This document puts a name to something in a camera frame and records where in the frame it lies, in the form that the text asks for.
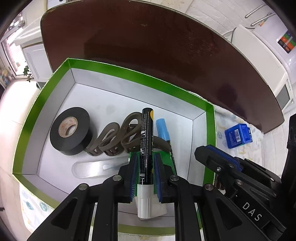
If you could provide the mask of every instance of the blue container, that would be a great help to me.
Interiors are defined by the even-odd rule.
[[[246,124],[237,124],[225,130],[229,149],[253,142],[250,128]]]

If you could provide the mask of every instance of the screw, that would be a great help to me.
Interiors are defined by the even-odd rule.
[[[121,176],[120,175],[115,175],[115,176],[113,176],[113,180],[114,181],[120,181],[121,180]]]
[[[205,185],[205,189],[207,189],[208,191],[212,191],[214,189],[214,186],[212,184],[207,183]]]
[[[83,191],[83,190],[87,189],[87,184],[82,183],[82,184],[79,185],[78,188],[79,188],[79,190]]]
[[[171,175],[171,176],[170,176],[170,179],[171,179],[172,181],[178,181],[178,180],[179,180],[179,177],[178,177],[177,175]]]
[[[238,185],[242,185],[243,184],[243,182],[241,180],[239,180],[239,179],[236,179],[236,182],[237,182]]]

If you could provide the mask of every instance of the tile floor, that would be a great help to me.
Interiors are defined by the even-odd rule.
[[[30,232],[25,227],[20,206],[19,183],[12,176],[13,157],[25,118],[39,90],[36,82],[17,80],[8,86],[0,101],[0,217],[18,241]]]

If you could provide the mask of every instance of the barcode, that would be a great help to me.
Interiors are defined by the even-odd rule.
[[[239,136],[239,130],[238,129],[234,130],[234,134],[235,134],[235,139],[237,140],[237,142],[240,142],[241,139],[240,139],[240,136]]]

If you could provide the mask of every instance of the blue marker cap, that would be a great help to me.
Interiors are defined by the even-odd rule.
[[[168,133],[168,129],[166,128],[165,120],[164,119],[156,120],[156,127],[157,127],[158,137],[164,139],[165,141],[169,141],[170,135]]]

